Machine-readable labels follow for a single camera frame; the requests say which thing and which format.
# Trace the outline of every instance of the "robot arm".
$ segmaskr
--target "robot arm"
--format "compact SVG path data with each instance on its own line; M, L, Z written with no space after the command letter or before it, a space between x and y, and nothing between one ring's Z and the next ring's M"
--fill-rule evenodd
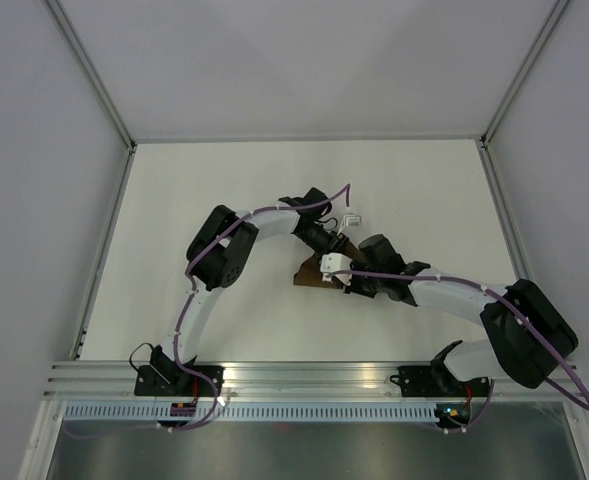
M488 340L454 342L432 360L432 376L445 393L459 382L503 373L521 385L536 388L558 366L496 299L469 285L441 282L446 275L427 263L406 263L383 235L374 235L359 245L359 260L346 257L349 239L340 232L327 232L317 223L331 210L331 204L306 207L326 200L325 194L313 188L302 198L281 198L278 205L290 210L252 215L244 222L239 219L245 212L234 212L223 205L214 209L187 250L188 261L194 263L190 265L194 295L184 309L177 328L180 331L172 332L152 352L150 367L158 381L185 384L187 374L176 363L193 364L205 323L223 289L238 279L255 242L281 234L294 234L308 245L324 279L340 282L345 293L367 297L384 293L393 301L438 308L482 325ZM220 238L237 222L238 227L227 238ZM534 283L519 280L511 286L490 288L516 305L563 358L577 347L574 332Z
M218 235L220 233L219 230L224 228L224 226L227 224L225 220L220 220L225 218L223 212L227 216L227 221L230 221L231 218L239 218L243 214L247 213L230 213L230 211L224 210L224 208L226 207L217 207L214 212L212 212L212 215L210 215L210 218L206 221L203 229L201 229L196 239L194 242L192 242L192 245L187 251L187 257L189 260L193 259L205 245L213 240L214 237L211 234L212 231L215 231L215 235ZM209 315L214 308L214 304L221 296L223 289L234 283L243 272L245 262L242 260L246 261L247 257L249 256L249 249L247 246L249 245L251 248L253 243L260 242L261 240L265 240L276 235L287 235L292 233L298 224L299 218L300 216L298 213L287 210L266 212L262 215L253 217L249 219L247 225L244 226L245 231L237 231L230 239L227 248L222 249L222 252L228 253L228 255L219 255L217 265L218 268L216 268L214 272L207 270L207 268L211 267L207 266L206 259L208 257L205 257L205 267L199 269L194 278L194 281L196 282L194 286L195 295L192 298L189 309L185 314L183 323L181 325L181 331L172 332L161 343L163 353L170 360L172 360L172 362L176 361L174 356L173 343L174 337L177 334L179 334L179 361L181 363L191 363L196 358L201 334L203 333L207 319L209 318ZM214 223L218 224L217 228L213 227ZM239 234L241 238L235 240L237 234ZM230 246L232 247L231 254L228 251Z

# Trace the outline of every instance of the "white wall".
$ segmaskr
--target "white wall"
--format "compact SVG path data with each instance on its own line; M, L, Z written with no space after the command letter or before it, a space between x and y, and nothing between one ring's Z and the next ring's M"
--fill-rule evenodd
M331 195L347 183L362 215L345 232L355 245L384 233L408 262L513 283L472 140L140 145L81 358L125 360L141 342L157 344L174 331L189 286L185 250L216 205L258 208L312 186ZM344 205L334 201L332 215L340 218ZM431 360L454 340L487 338L480 325L386 296L294 287L292 276L311 253L293 235L257 244L216 302L199 359Z
M589 387L589 0L573 2L492 144L534 275Z
M0 1L0 479L69 351L124 147L38 0Z
M62 0L136 140L480 135L553 0Z

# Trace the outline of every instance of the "metal frame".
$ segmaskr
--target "metal frame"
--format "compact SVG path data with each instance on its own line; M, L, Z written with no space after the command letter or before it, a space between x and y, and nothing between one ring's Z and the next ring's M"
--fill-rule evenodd
M137 143L154 145L165 143L247 143L247 142L335 142L354 140L476 140L478 133L447 134L335 134L335 135L274 135L199 138L140 138Z
M107 261L107 255L112 244L112 237L114 236L114 229L116 228L116 220L118 214L121 211L121 205L123 203L123 197L125 196L125 189L127 187L127 181L130 178L130 172L132 171L132 165L134 163L134 156L136 155L136 146L132 147L127 153L127 159L123 164L123 172L121 174L121 180L118 183L116 191L112 201L110 202L110 212L101 234L101 242L99 249L96 253L92 276L89 278L88 285L83 295L82 307L79 311L79 317L77 320L78 332L76 339L72 344L69 358L78 359L83 348L83 341L85 340L85 334L87 333L87 325L89 324L90 317L92 316L92 309L94 308L94 302L96 301L96 295L98 293L98 286L101 283L101 277L103 276L103 268L105 268L105 262Z
M65 43L76 59L83 74L95 91L101 106L111 120L123 143L128 149L128 158L123 169L122 180L114 197L101 247L96 255L94 273L85 294L80 313L78 339L72 348L72 358L80 352L92 307L100 283L101 274L109 251L116 220L123 200L129 173L133 164L136 141L130 136L114 102L98 75L91 59L82 45L78 34L63 9L60 0L42 0L60 30ZM556 0L547 18L541 26L526 57L512 79L495 114L492 116L483 135L451 136L408 136L394 139L439 139L465 138L475 139L481 163L492 199L499 217L515 273L519 277L531 277L526 255L518 234L509 203L504 196L500 173L495 159L488 151L488 144L495 136L510 107L517 98L523 84L531 74L546 44L566 13L571 0ZM367 137L368 139L390 139L392 137ZM280 140L354 140L360 137L319 137L319 138L256 138L252 141ZM207 141L245 141L247 139L208 139ZM389 382L389 376L396 372L399 363L246 363L226 362L223 397L237 402L258 405L262 402L280 404L333 404L342 402L346 405L367 403L371 405L419 405L424 399L406 399L400 396L399 388ZM562 386L578 394L575 386L566 379L562 372L554 374ZM155 399L142 399L133 396L135 372L127 362L57 362L52 366L48 383L43 393L43 402L37 418L30 443L23 461L19 478L45 478L54 452L60 424L66 412L68 402L85 400L89 402L118 401L128 405L134 403L152 404ZM563 400L559 394L544 385L537 390L527 390L508 378L496 381L495 402L549 402ZM568 430L572 436L583 470L589 479L589 415L580 408L563 400L568 421Z
M541 53L545 49L545 46L549 42L550 38L556 31L561 19L565 15L568 7L572 3L572 0L556 0L552 9L550 10L549 14L543 21L543 25L541 26L536 38L532 42L525 58L521 62L518 70L516 71L516 75L510 82L507 91L503 95L501 102L499 103L496 112L492 116L490 123L488 124L485 133L481 137L481 141L483 142L490 142L496 132L498 131L505 115L509 111L510 107L514 103L514 100L518 96L518 93L521 91L521 88L525 84L525 81L532 73L534 66L536 65L538 59L541 56Z
M52 17L52 20L54 21L59 32L63 36L63 41L69 48L72 56L76 60L76 63L83 72L83 75L85 75L85 78L96 94L96 97L101 104L101 107L105 111L105 114L118 132L119 137L121 137L121 140L128 149L133 149L136 146L136 143L129 134L125 123L123 123L123 119L118 113L116 105L112 101L112 97L105 88L105 84L96 71L96 67L94 67L94 63L92 63L92 60L87 54L87 51L85 50L80 37L76 33L74 26L72 25L70 17L65 12L63 5L61 5L59 0L41 1Z

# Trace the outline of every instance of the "purple cable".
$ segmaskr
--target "purple cable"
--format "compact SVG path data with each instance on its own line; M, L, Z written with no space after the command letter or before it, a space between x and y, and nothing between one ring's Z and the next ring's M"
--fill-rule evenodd
M201 253L199 253L196 257L194 257L194 260L192 260L187 265L187 268L185 269L185 276L189 279L189 281L192 284L192 293L187 297L187 300L185 301L185 305L183 305L183 309L181 310L181 313L180 313L178 320L176 322L175 331L177 331L177 332L181 331L181 327L183 326L183 320L185 320L185 315L187 313L187 310L190 308L190 305L192 303L192 299L194 298L194 295L196 294L196 282L194 281L194 278L191 275L192 270L198 264L198 262L200 262L205 257L205 255L207 255L218 243L220 243L221 240L223 240L224 238L227 238L227 236L230 233L232 233L241 223L243 223L245 220L247 220L249 218L252 218L254 215L260 215L261 213L271 212L273 210L297 211L297 210L308 210L310 208L321 207L323 205L327 205L328 203L336 200L338 197L340 197L343 194L345 194L345 204L349 207L350 206L350 188L351 188L351 185L348 183L339 192L332 195L327 200L316 202L311 205L303 205L300 207L291 207L289 205L283 205L283 206L270 205L268 207L259 208L258 210L254 210L252 212L249 212L249 213L243 215L238 220L236 220L234 223L232 223L232 225L230 225L227 229L225 229L223 231L223 233L221 233L219 236L217 236L208 246L206 246L201 251ZM216 402L219 397L219 391L216 388L216 385L214 384L214 382L212 381L211 378L209 378L206 375L203 375L200 372L197 372L196 370L192 370L191 368L186 367L185 365L183 365L181 363L181 360L180 360L180 357L178 354L178 336L174 337L173 347L174 347L174 361L176 362L176 365L178 366L178 368L180 368L185 373L189 373L190 375L194 375L198 378L205 380L210 385L210 387L212 388L212 392L214 393L214 401L212 402L212 406L210 407L207 414L205 414L205 416L203 418L201 418L199 421L197 421L193 424L188 424L188 425L184 425L182 427L176 427L173 429L173 430L177 430L177 431L194 430L195 428L203 426L205 423L207 423L209 418L212 415L214 415L214 412L216 411Z
M572 367L565 361L560 353L550 344L543 335L539 333L538 330L532 325L532 323L527 319L525 315L523 315L518 308L508 302L502 295L499 295L494 290L483 287L480 283L473 282L471 280L467 280L465 278L460 277L451 277L451 276L441 276L436 277L434 275L425 275L425 276L415 276L415 275L401 275L401 274L392 274L392 273L377 273L377 272L361 272L357 270L339 270L336 272L332 272L331 275L341 275L341 274L349 274L355 275L358 277L373 277L373 278L391 278L395 280L405 280L405 281L430 281L430 282L452 282L452 283L459 283L461 285L466 285L468 287L473 288L474 290L479 290L484 292L485 294L489 295L490 297L494 298L501 304L503 304L516 318L518 318L522 323L523 326L527 329L528 332L548 351L548 353L556 360L556 362L561 366L565 373L570 377L576 388L581 392L581 395L585 397L586 402L583 402L580 398L576 397L574 394L568 392L563 387L561 387L558 383L554 380L550 380L546 378L545 381L558 390L561 394L565 397L570 399L576 405L585 410L589 411L589 390L583 384L579 376L576 372L572 369Z

